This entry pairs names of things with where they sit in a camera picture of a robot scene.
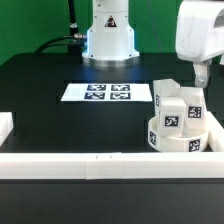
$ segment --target black surface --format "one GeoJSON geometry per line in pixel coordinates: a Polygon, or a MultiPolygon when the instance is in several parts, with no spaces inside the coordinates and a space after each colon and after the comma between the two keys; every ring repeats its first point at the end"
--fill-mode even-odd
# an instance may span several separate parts
{"type": "MultiPolygon", "coordinates": [[[[16,128],[2,152],[144,152],[152,103],[72,103],[68,83],[149,83],[173,78],[193,86],[192,65],[149,54],[120,69],[79,65],[66,55],[17,55],[0,67],[0,111],[16,128]]],[[[208,110],[224,124],[224,70],[212,66],[208,110]]],[[[0,180],[0,223],[223,224],[224,179],[0,180]]]]}
{"type": "Polygon", "coordinates": [[[224,222],[220,180],[20,182],[0,185],[1,223],[224,222]]]}
{"type": "MultiPolygon", "coordinates": [[[[224,120],[220,66],[212,67],[208,109],[224,120]]],[[[173,78],[194,86],[191,63],[175,54],[146,54],[137,66],[99,68],[78,56],[20,54],[0,67],[0,111],[13,111],[15,128],[1,152],[149,152],[153,103],[74,102],[61,97],[69,83],[148,83],[173,78]]]]}

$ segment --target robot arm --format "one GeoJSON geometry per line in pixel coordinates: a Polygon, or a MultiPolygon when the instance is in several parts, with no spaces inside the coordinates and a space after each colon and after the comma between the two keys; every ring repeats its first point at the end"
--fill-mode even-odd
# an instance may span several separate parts
{"type": "Polygon", "coordinates": [[[180,59],[193,62],[195,85],[205,88],[212,58],[224,54],[224,1],[182,2],[177,22],[176,51],[180,59]]]}

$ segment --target stacked cubes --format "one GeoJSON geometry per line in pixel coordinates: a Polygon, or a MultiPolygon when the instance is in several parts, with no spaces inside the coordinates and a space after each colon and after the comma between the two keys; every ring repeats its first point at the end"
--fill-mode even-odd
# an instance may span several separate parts
{"type": "Polygon", "coordinates": [[[172,79],[154,81],[155,117],[149,144],[163,152],[203,151],[208,131],[203,89],[180,87],[172,79]]]}

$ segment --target black cable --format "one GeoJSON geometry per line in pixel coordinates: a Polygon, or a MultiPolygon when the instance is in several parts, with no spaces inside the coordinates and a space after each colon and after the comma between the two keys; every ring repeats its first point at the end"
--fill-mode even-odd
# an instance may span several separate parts
{"type": "Polygon", "coordinates": [[[156,23],[155,23],[155,20],[154,20],[154,16],[153,16],[151,0],[148,0],[148,6],[149,6],[149,13],[150,13],[150,17],[151,17],[151,20],[152,20],[152,26],[153,26],[153,29],[154,29],[156,41],[157,41],[160,53],[162,53],[163,50],[162,50],[162,46],[160,44],[159,35],[158,35],[157,28],[156,28],[156,23]]]}
{"type": "Polygon", "coordinates": [[[58,38],[55,38],[53,40],[50,40],[44,44],[42,44],[40,47],[37,48],[36,51],[34,51],[34,53],[41,53],[48,45],[50,44],[53,44],[55,42],[58,42],[58,41],[62,41],[62,40],[68,40],[68,39],[74,39],[73,36],[64,36],[64,37],[58,37],[58,38]]]}
{"type": "Polygon", "coordinates": [[[41,48],[38,52],[35,52],[35,53],[40,54],[49,47],[61,47],[61,46],[64,46],[64,47],[70,47],[70,46],[71,47],[83,47],[84,45],[85,45],[84,42],[74,42],[74,43],[67,43],[67,44],[49,44],[49,45],[45,46],[44,48],[41,48]]]}
{"type": "Polygon", "coordinates": [[[70,34],[74,35],[75,33],[78,33],[74,0],[68,0],[68,8],[69,8],[69,18],[70,18],[70,34]]]}

